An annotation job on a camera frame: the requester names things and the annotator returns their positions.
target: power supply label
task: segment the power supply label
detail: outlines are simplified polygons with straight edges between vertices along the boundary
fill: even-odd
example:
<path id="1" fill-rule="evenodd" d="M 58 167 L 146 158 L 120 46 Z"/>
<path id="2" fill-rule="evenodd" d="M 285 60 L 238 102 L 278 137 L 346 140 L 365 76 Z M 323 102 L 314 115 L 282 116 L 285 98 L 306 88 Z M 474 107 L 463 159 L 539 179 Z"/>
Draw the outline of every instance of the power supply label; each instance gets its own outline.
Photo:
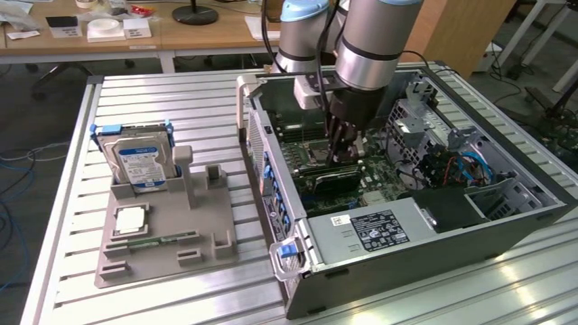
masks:
<path id="1" fill-rule="evenodd" d="M 407 234 L 391 210 L 351 218 L 351 224 L 369 252 L 409 242 Z"/>

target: side panel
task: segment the side panel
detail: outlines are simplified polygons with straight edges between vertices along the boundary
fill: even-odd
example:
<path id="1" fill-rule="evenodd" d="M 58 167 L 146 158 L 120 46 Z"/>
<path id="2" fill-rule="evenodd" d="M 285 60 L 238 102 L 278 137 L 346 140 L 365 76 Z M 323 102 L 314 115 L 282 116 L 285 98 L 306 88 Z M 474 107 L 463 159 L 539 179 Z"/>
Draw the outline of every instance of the side panel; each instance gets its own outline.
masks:
<path id="1" fill-rule="evenodd" d="M 287 305 L 287 318 L 305 317 L 499 256 L 568 212 L 568 208 L 560 208 L 514 219 L 301 279 Z"/>

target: white cable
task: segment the white cable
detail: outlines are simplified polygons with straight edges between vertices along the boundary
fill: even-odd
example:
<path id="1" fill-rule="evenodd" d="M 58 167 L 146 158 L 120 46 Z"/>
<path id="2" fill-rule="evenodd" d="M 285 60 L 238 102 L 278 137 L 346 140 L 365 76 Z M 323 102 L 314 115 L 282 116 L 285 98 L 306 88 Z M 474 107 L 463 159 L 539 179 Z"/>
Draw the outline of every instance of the white cable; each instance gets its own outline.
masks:
<path id="1" fill-rule="evenodd" d="M 71 144 L 71 142 L 58 142 L 58 143 L 55 143 L 55 144 L 50 144 L 50 145 L 47 145 L 47 146 L 38 147 L 38 148 L 32 149 L 32 150 L 28 152 L 28 154 L 26 154 L 24 156 L 20 156 L 20 157 L 15 157 L 15 158 L 4 158 L 3 156 L 0 156 L 0 160 L 4 160 L 4 161 L 16 161 L 16 160 L 23 160 L 23 159 L 34 160 L 34 159 L 32 159 L 32 153 L 34 153 L 34 154 L 38 154 L 39 152 L 42 152 L 42 151 L 46 150 L 46 149 L 55 148 L 55 147 L 60 147 L 60 146 L 68 146 L 70 144 Z M 39 159 L 39 158 L 36 158 L 35 160 L 36 160 L 36 161 L 54 161 L 54 160 L 63 159 L 66 156 L 67 156 L 67 155 L 64 154 L 63 156 L 59 156 L 59 157 L 52 157 L 52 158 L 46 158 L 46 159 Z"/>

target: hard drive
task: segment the hard drive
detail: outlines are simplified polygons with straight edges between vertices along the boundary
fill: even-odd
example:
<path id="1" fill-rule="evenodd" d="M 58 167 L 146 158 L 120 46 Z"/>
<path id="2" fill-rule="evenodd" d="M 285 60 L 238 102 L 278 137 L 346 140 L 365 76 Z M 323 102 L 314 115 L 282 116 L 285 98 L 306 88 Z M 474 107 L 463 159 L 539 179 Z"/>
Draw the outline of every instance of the hard drive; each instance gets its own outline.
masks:
<path id="1" fill-rule="evenodd" d="M 178 176 L 172 162 L 172 124 L 106 125 L 91 139 L 107 158 L 116 184 L 132 185 L 135 193 L 166 190 L 166 180 Z"/>

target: black lamp base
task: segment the black lamp base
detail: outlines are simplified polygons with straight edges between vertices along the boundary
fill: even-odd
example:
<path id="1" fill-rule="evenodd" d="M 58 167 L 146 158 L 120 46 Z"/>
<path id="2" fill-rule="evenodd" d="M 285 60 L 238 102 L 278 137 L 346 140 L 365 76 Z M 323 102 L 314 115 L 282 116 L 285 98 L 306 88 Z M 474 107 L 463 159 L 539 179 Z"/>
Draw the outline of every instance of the black lamp base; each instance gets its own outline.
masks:
<path id="1" fill-rule="evenodd" d="M 208 25 L 219 19 L 219 13 L 200 5 L 196 7 L 196 12 L 192 12 L 192 7 L 187 5 L 172 11 L 172 18 L 187 25 Z"/>

